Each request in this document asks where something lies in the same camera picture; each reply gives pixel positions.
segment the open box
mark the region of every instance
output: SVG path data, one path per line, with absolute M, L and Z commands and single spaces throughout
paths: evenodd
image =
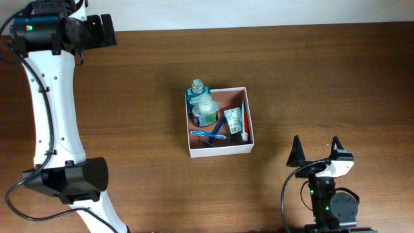
M 246 87 L 236 87 L 236 88 L 227 88 L 227 89 L 213 89 L 212 98 L 216 101 L 219 106 L 220 110 L 218 112 L 219 120 L 207 127 L 196 127 L 193 123 L 193 116 L 187 116 L 187 137 L 188 137 L 188 149 L 190 150 L 190 157 L 191 158 L 198 158 L 198 157 L 208 157 L 208 156 L 217 156 L 217 155 L 233 155 L 239 153 L 250 153 L 254 146 L 254 135 L 253 135 L 253 126 L 252 126 L 252 119 L 250 118 L 250 109 L 247 100 L 247 92 Z M 208 148 L 202 144 L 202 141 L 208 141 L 209 137 L 199 137 L 196 135 L 192 135 L 190 131 L 192 130 L 199 130 L 206 133 L 214 132 L 214 129 L 217 127 L 218 123 L 224 117 L 224 110 L 233 109 L 236 107 L 240 107 L 242 105 L 242 101 L 245 100 L 245 107 L 248 119 L 248 142 L 246 144 L 238 144 L 232 140 L 220 140 L 214 139 L 213 145 L 214 148 Z M 230 135 L 230 129 L 228 127 L 227 122 L 223 124 L 220 131 L 217 133 L 220 135 Z

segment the plastic bottle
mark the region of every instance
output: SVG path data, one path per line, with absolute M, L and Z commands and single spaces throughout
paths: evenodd
M 210 88 L 204 86 L 201 80 L 194 80 L 193 87 L 186 91 L 187 114 L 193 113 L 194 106 L 200 101 L 200 95 L 205 93 L 211 94 Z
M 219 104 L 212 100 L 211 95 L 200 95 L 199 104 L 193 108 L 194 125 L 197 127 L 204 127 L 216 123 L 219 120 L 217 114 L 219 109 Z

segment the toothpaste tube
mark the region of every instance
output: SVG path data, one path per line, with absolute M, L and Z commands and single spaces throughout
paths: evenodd
M 224 116 L 227 119 L 228 127 L 232 135 L 241 133 L 241 110 L 240 107 L 224 111 Z

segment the blue toothbrush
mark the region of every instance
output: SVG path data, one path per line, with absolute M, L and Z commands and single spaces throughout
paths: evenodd
M 222 140 L 234 140 L 236 142 L 239 141 L 239 139 L 235 139 L 235 138 L 232 138 L 232 137 L 227 137 L 227 136 L 224 136 L 224 135 L 214 135 L 214 134 L 211 134 L 211 133 L 205 133 L 203 131 L 197 131 L 197 130 L 190 131 L 190 133 L 192 135 L 196 135 L 196 136 L 205 136 L 205 137 L 211 137 L 211 138 L 222 139 Z

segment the wood grain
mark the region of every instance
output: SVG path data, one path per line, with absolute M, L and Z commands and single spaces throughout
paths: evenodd
M 414 23 L 117 33 L 85 53 L 74 97 L 87 156 L 109 165 L 109 196 L 132 232 L 248 232 L 283 228 L 279 198 L 298 134 L 309 160 L 332 137 L 355 166 L 336 180 L 361 197 L 358 225 L 414 228 Z M 27 79 L 0 65 L 0 194 L 32 167 L 34 121 Z M 191 159 L 184 90 L 245 86 L 251 154 Z M 292 227 L 312 223 L 293 179 Z M 13 201 L 45 216 L 68 209 L 24 188 Z M 0 232 L 87 232 L 76 214 L 33 223 L 0 202 Z

